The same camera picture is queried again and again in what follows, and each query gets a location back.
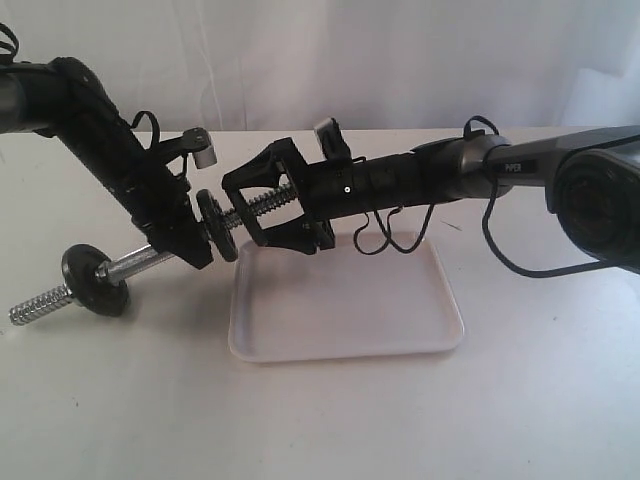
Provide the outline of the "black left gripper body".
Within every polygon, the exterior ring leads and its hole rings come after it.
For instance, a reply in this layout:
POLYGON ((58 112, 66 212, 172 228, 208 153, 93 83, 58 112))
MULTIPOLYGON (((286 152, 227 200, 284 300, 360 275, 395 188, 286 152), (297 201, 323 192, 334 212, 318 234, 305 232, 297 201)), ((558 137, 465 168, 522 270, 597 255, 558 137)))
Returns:
POLYGON ((189 186, 165 165, 145 169, 134 182, 133 224, 159 253, 171 253, 201 270, 213 261, 211 247, 196 220, 189 186))

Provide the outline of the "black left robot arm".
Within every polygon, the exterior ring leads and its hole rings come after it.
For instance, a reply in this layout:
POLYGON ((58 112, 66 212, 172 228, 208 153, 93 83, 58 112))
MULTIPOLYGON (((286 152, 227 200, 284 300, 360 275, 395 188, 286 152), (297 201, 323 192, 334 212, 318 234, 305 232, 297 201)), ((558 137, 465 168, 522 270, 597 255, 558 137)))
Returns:
POLYGON ((143 146, 96 75, 73 57, 46 64, 9 63, 1 68, 1 130, 58 138, 129 213, 158 252, 170 252, 196 269, 213 260, 193 213, 185 173, 168 165, 193 156, 197 168, 216 162, 202 128, 143 146))

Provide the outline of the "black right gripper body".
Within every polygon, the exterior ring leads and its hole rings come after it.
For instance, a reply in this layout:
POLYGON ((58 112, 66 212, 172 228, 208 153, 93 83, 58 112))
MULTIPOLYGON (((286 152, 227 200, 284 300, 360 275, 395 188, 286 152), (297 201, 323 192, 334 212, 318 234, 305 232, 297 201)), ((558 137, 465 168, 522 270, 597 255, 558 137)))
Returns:
POLYGON ((283 167, 298 194, 314 244, 320 250, 335 246, 331 220, 364 212, 357 198, 355 162, 349 147, 339 147, 324 161, 308 164, 294 142, 286 142, 283 167))

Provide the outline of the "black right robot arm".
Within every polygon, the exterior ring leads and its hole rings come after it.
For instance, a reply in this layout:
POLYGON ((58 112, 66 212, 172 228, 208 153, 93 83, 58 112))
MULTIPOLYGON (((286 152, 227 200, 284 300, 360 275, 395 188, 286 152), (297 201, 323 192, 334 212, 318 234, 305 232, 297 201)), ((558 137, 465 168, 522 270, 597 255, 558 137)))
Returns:
POLYGON ((334 219, 466 199, 494 205, 523 186, 544 191, 549 213, 589 257, 548 277, 639 269, 637 126, 513 144, 483 122, 459 137, 373 159, 353 158, 336 125, 320 141, 321 162, 306 162, 283 138, 224 176, 223 190, 257 244, 312 254, 332 246, 334 219))

